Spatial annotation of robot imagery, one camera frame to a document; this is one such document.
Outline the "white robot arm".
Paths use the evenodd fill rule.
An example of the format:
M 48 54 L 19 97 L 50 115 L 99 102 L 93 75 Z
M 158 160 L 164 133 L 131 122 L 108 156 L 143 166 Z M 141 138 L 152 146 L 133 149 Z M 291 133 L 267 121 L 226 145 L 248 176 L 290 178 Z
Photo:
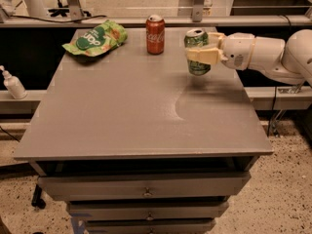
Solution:
M 221 62 L 236 70 L 255 70 L 265 77 L 290 85 L 307 82 L 312 86 L 312 30 L 302 29 L 288 41 L 249 33 L 209 32 L 212 42 L 203 47 L 187 47 L 192 61 L 214 65 Z

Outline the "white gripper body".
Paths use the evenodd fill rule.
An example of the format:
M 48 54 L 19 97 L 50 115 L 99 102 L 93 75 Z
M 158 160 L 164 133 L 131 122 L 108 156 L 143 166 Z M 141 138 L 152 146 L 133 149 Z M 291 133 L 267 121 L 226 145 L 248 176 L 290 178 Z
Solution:
M 226 57 L 222 63 L 231 69 L 245 70 L 251 59 L 255 36 L 248 33 L 234 33 L 226 36 L 221 49 Z

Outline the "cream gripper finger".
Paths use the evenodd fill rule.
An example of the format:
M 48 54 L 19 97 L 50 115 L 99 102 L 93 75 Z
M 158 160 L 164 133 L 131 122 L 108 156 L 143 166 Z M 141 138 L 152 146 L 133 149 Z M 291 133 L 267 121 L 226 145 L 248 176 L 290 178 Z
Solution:
M 224 33 L 209 32 L 208 33 L 208 45 L 213 48 L 221 49 L 225 38 L 226 38 L 226 35 Z
M 186 57 L 203 64 L 217 64 L 224 60 L 223 51 L 219 48 L 187 48 Z

